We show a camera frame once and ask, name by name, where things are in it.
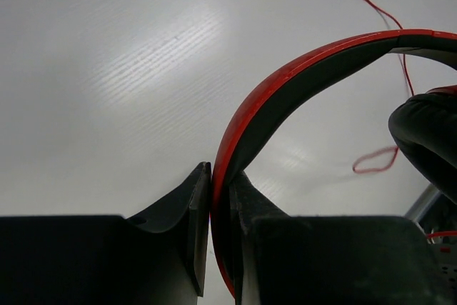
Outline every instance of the ear cup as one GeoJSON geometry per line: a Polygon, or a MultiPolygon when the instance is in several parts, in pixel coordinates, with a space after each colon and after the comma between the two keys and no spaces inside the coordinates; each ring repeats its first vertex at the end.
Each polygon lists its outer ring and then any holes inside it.
{"type": "Polygon", "coordinates": [[[457,96],[413,96],[392,113],[388,127],[405,157],[457,204],[457,96]]]}

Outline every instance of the black ear pad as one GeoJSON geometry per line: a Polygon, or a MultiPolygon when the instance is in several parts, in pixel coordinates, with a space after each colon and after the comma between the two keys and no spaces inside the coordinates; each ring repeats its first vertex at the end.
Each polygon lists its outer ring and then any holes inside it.
{"type": "Polygon", "coordinates": [[[457,96],[420,94],[388,121],[405,157],[457,204],[457,96]]]}

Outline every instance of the red cable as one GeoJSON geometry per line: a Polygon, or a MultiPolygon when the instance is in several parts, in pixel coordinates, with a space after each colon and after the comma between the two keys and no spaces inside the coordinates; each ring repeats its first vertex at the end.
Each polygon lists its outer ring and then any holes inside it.
{"type": "MultiPolygon", "coordinates": [[[[385,15],[388,18],[392,19],[400,29],[403,29],[403,27],[400,24],[400,22],[394,16],[392,16],[390,13],[388,13],[387,11],[384,11],[381,7],[379,7],[376,4],[374,4],[371,0],[364,0],[364,1],[368,5],[373,7],[373,9],[377,10],[377,12],[380,15],[385,15]]],[[[402,60],[400,60],[400,64],[401,64],[401,67],[403,69],[403,75],[405,76],[405,80],[406,80],[406,83],[408,84],[409,91],[411,92],[411,96],[413,96],[414,95],[413,84],[411,83],[411,79],[409,77],[408,69],[406,68],[406,55],[405,54],[403,54],[403,63],[402,63],[402,60]]],[[[390,169],[393,166],[397,156],[398,156],[398,147],[397,146],[388,146],[386,148],[379,149],[379,150],[377,150],[377,151],[375,151],[373,153],[370,153],[370,154],[367,154],[367,155],[363,155],[362,157],[358,158],[353,163],[352,170],[356,174],[381,173],[382,171],[387,171],[388,169],[390,169]],[[391,153],[391,152],[393,153],[392,159],[384,167],[380,167],[380,168],[365,168],[365,169],[358,169],[357,168],[357,166],[360,163],[362,163],[363,161],[374,159],[375,157],[378,157],[378,156],[386,154],[386,153],[391,153]]]]}
{"type": "Polygon", "coordinates": [[[433,232],[432,234],[427,235],[427,239],[434,239],[436,237],[449,237],[449,236],[457,236],[457,231],[437,231],[433,232]]]}

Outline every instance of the white surface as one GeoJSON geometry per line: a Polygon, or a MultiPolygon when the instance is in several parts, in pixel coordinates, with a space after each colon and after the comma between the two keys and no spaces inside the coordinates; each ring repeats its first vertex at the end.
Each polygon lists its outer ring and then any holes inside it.
{"type": "MultiPolygon", "coordinates": [[[[457,31],[456,0],[374,0],[405,27],[457,31]]],[[[361,0],[0,0],[0,214],[126,216],[214,161],[262,79],[323,44],[384,29],[361,0]]],[[[418,92],[455,72],[409,58],[418,92]]],[[[296,111],[248,168],[291,214],[403,214],[426,181],[401,157],[355,176],[392,143],[405,99],[387,56],[296,111]]],[[[212,249],[200,304],[232,304],[212,249]]]]}

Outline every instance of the red and black headphones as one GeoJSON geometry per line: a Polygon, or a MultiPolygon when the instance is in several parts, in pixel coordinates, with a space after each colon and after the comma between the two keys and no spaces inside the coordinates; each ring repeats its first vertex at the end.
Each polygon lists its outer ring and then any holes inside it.
{"type": "MultiPolygon", "coordinates": [[[[422,56],[457,69],[457,34],[425,29],[380,31],[327,44],[262,81],[243,101],[222,138],[213,174],[211,228],[222,277],[232,294],[228,186],[302,103],[387,53],[422,56]]],[[[406,158],[457,203],[457,86],[411,97],[389,130],[406,158]]]]}

